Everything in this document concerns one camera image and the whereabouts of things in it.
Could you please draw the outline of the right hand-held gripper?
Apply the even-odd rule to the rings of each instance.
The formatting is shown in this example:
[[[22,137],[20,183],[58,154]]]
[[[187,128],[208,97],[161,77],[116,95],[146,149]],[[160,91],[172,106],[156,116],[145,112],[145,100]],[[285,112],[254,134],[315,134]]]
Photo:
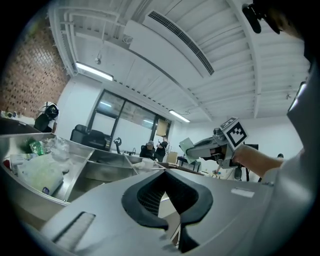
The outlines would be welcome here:
[[[231,117],[213,130],[212,137],[202,139],[188,148],[185,157],[189,160],[214,160],[221,168],[233,168],[236,149],[248,138],[248,133],[237,117]]]

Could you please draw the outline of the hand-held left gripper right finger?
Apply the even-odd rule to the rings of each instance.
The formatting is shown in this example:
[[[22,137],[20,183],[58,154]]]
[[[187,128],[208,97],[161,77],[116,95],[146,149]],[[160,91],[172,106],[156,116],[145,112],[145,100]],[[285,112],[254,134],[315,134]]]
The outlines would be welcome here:
[[[167,256],[266,256],[264,216],[271,182],[242,182],[166,169],[175,194],[187,210],[180,215],[180,249]]]

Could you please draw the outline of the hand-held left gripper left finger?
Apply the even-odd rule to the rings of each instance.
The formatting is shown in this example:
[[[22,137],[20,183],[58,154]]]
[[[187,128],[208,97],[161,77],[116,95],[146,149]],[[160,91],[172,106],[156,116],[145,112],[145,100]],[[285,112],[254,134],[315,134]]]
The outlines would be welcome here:
[[[176,248],[163,229],[136,223],[122,206],[129,187],[157,173],[154,170],[91,189],[55,214],[41,234],[79,256],[174,256]]]

